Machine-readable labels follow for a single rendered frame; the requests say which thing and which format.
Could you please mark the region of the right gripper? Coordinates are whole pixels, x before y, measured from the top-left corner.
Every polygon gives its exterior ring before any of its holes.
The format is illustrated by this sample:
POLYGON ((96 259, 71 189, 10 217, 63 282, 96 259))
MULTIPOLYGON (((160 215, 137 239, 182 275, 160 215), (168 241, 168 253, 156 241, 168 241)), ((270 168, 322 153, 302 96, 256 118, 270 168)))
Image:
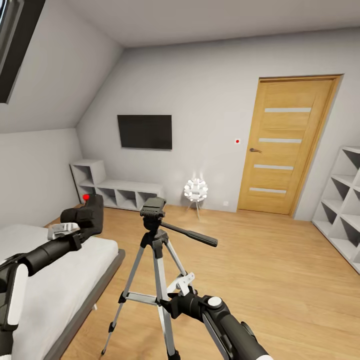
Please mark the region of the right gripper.
POLYGON ((169 301, 160 299, 160 304, 170 314, 170 317, 176 320, 181 314, 186 314, 192 318, 191 304, 197 295, 193 292, 191 285, 187 286, 189 293, 186 296, 179 296, 178 293, 168 293, 169 301))

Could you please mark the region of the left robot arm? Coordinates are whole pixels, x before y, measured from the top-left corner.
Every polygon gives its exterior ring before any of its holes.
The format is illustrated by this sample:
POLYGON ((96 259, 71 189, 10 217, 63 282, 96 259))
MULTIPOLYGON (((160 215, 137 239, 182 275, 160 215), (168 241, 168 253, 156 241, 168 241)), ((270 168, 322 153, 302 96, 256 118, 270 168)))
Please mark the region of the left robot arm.
POLYGON ((18 328, 28 277, 69 252, 77 252, 95 229, 81 234, 76 223, 48 225, 48 242, 30 251, 0 260, 0 360, 12 360, 13 331, 18 328), (65 235, 61 232, 71 232, 65 235))

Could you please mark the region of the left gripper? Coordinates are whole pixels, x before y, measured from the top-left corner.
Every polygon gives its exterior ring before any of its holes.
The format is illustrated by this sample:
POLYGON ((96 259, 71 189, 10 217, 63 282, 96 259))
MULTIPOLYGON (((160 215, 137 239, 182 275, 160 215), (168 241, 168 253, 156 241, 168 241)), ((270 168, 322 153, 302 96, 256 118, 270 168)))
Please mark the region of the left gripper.
POLYGON ((42 248, 48 254, 49 266, 67 253, 79 251, 82 248, 82 244, 90 238, 95 231, 95 229, 92 229, 81 234, 81 229, 78 229, 64 237, 50 240, 38 248, 42 248))

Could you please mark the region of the digital camera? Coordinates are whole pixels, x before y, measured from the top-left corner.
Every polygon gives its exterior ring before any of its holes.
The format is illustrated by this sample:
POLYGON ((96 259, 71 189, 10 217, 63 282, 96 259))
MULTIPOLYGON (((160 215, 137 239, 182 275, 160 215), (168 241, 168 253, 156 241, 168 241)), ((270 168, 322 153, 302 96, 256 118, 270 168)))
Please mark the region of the digital camera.
POLYGON ((103 232, 104 197, 101 194, 90 193, 82 197, 85 205, 77 208, 65 209, 60 215, 60 222, 76 223, 81 234, 95 229, 95 235, 103 232))

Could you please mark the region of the camera tripod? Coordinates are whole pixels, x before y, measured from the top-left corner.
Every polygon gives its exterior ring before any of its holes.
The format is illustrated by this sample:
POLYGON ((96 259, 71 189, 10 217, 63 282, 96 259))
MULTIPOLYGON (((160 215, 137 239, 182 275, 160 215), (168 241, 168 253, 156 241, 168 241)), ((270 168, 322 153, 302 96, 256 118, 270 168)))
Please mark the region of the camera tripod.
MULTIPOLYGON (((175 348, 174 338, 173 338, 173 330, 171 323, 171 314, 169 314, 166 309, 160 304, 160 300, 169 301, 168 293, 174 293, 176 288, 176 284, 185 278, 188 275, 188 272, 184 269, 179 257, 177 256, 170 240, 168 233, 163 229, 159 229, 160 226, 163 226, 167 229, 174 230, 181 234, 186 235, 191 239, 195 239, 201 243, 210 245, 212 247, 217 247, 218 240, 214 237, 210 237, 195 231, 185 230, 180 227, 171 225, 169 223, 163 222, 163 218, 165 217, 165 212, 163 211, 164 206, 166 205, 167 200, 161 197, 149 197, 148 200, 143 205, 143 208, 140 211, 140 216, 143 217, 143 225, 149 230, 146 232, 142 238, 140 243, 140 248, 138 254, 136 256, 134 265, 132 267, 130 276, 128 278, 126 287, 122 292, 118 303, 119 308, 117 310, 115 319, 110 323, 108 332, 109 337, 105 344, 104 349, 101 354, 104 355, 106 352, 107 345, 110 341, 111 335, 115 330, 118 317, 120 315, 123 304, 127 301, 136 301, 144 304, 150 304, 157 306, 160 322, 162 326, 162 331, 164 335, 165 345, 167 349, 168 360, 181 360, 181 356, 179 351, 175 348), (180 270, 180 275, 174 280, 174 282, 167 288, 166 278, 165 278, 165 270, 164 270, 164 262, 163 262, 163 243, 166 245, 168 251, 170 252, 173 260, 175 261, 177 267, 180 270), (144 250, 147 245, 151 245, 153 252, 153 263, 154 263, 154 273, 155 273, 155 284, 156 284, 156 295, 138 293, 129 291, 134 276, 136 274, 137 268, 139 266, 141 257, 144 253, 144 250)), ((194 295, 198 295, 198 291, 196 289, 192 289, 194 295)))

